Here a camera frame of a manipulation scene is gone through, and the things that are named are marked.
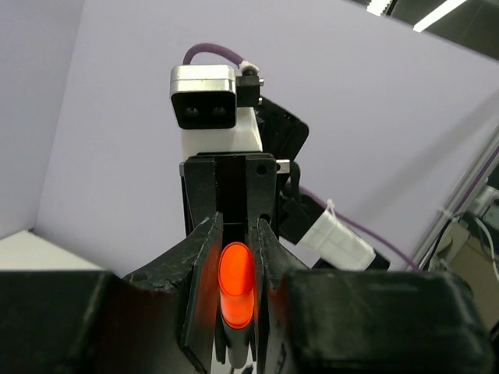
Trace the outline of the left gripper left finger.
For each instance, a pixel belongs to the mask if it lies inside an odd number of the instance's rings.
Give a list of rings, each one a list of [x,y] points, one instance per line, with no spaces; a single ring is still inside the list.
[[[223,218],[126,277],[4,271],[4,373],[208,373]]]

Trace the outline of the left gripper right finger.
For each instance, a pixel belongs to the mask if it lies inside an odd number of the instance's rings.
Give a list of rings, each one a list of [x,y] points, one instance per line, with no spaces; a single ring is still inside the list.
[[[259,373],[491,373],[472,292],[448,272],[310,269],[259,220]]]

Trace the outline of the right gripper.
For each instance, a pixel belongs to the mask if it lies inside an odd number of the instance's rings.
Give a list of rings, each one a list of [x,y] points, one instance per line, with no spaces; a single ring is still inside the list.
[[[291,161],[270,153],[201,153],[179,165],[186,234],[219,213],[227,238],[246,238],[264,219],[278,233],[279,195]]]

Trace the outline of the orange marker cap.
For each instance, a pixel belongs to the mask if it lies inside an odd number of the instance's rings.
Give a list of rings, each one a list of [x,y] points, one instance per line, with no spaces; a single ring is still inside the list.
[[[246,328],[253,319],[255,265],[253,254],[241,242],[231,242],[221,253],[218,286],[221,314],[232,329]]]

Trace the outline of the orange highlighter marker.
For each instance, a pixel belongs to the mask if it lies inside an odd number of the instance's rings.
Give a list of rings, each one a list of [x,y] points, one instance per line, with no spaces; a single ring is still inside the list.
[[[241,369],[247,362],[247,355],[253,332],[253,321],[246,326],[235,328],[221,318],[221,342],[218,344],[218,361],[227,362],[234,369]]]

